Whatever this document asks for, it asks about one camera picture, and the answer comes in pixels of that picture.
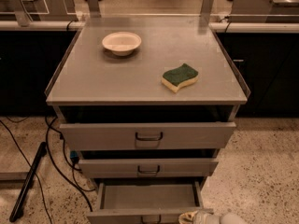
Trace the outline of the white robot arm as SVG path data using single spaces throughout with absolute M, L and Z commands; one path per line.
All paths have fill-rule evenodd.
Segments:
M 242 217 L 227 213 L 217 216 L 204 211 L 193 211 L 181 214 L 179 224 L 248 224 Z

